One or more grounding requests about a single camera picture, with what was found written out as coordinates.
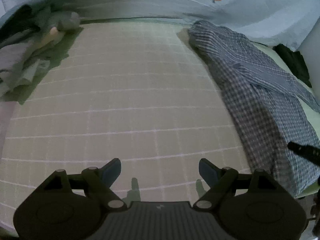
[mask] plaid shirt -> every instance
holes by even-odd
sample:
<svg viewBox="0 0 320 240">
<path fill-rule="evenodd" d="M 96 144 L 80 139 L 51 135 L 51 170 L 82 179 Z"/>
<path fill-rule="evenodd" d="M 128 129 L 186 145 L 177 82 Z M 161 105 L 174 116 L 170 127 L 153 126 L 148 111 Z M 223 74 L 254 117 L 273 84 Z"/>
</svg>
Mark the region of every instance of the plaid shirt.
<svg viewBox="0 0 320 240">
<path fill-rule="evenodd" d="M 318 179 L 320 168 L 288 150 L 287 143 L 320 148 L 297 99 L 320 112 L 316 98 L 243 34 L 207 21 L 188 32 L 221 89 L 252 171 L 265 169 L 291 195 L 301 193 Z"/>
</svg>

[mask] bed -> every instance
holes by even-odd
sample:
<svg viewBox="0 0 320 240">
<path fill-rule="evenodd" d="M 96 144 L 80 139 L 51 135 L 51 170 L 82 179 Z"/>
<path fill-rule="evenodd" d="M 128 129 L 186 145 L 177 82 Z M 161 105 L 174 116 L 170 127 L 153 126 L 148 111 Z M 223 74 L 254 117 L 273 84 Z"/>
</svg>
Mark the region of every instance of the bed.
<svg viewBox="0 0 320 240">
<path fill-rule="evenodd" d="M 81 28 L 68 57 L 8 122 L 3 226 L 14 230 L 15 209 L 56 169 L 78 173 L 118 157 L 122 173 L 112 190 L 121 198 L 136 178 L 141 200 L 191 203 L 203 194 L 201 158 L 250 173 L 220 90 L 188 44 L 188 26 L 132 20 Z M 285 68 L 270 48 L 256 46 Z M 320 115 L 304 111 L 319 133 Z"/>
</svg>

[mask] gray cloth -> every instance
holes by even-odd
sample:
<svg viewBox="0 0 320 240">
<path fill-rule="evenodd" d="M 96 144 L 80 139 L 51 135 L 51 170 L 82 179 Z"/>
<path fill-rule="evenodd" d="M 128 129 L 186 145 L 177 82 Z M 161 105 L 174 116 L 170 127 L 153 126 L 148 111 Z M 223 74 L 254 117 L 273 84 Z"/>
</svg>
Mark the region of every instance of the gray cloth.
<svg viewBox="0 0 320 240">
<path fill-rule="evenodd" d="M 50 61 L 38 56 L 60 42 L 66 31 L 79 27 L 75 12 L 55 11 L 59 0 L 25 0 L 0 18 L 0 97 L 9 90 L 32 82 L 37 68 L 49 68 Z M 41 40 L 52 27 L 58 36 L 45 44 Z"/>
<path fill-rule="evenodd" d="M 21 77 L 24 62 L 31 56 L 34 39 L 11 44 L 0 49 L 0 78 L 13 90 Z"/>
<path fill-rule="evenodd" d="M 221 89 L 250 168 L 265 169 L 297 196 L 317 180 L 320 168 L 288 150 L 287 143 L 320 147 L 297 99 L 320 112 L 315 97 L 243 34 L 198 21 L 189 36 Z"/>
</svg>

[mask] checkered fabric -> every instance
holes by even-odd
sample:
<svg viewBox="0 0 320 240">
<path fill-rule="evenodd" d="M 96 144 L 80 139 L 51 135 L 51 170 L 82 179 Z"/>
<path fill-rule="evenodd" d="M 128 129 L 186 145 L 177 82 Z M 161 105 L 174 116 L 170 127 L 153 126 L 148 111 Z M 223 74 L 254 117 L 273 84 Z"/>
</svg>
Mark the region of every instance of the checkered fabric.
<svg viewBox="0 0 320 240">
<path fill-rule="evenodd" d="M 293 196 L 315 182 L 320 168 L 287 149 L 289 141 L 320 147 L 297 99 L 320 112 L 315 97 L 243 34 L 198 21 L 189 36 L 221 89 L 250 168 L 265 169 Z"/>
</svg>

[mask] grid pattern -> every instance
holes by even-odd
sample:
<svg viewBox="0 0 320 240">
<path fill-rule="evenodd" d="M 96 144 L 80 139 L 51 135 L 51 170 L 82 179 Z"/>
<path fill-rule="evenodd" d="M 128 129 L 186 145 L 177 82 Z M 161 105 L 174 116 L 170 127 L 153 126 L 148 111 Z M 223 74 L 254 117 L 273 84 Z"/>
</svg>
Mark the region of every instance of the grid pattern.
<svg viewBox="0 0 320 240">
<path fill-rule="evenodd" d="M 182 25 L 82 27 L 69 57 L 9 123 L 0 164 L 5 225 L 56 169 L 78 173 L 118 157 L 122 173 L 112 189 L 121 198 L 135 177 L 142 200 L 192 203 L 201 158 L 249 172 L 220 92 Z"/>
</svg>

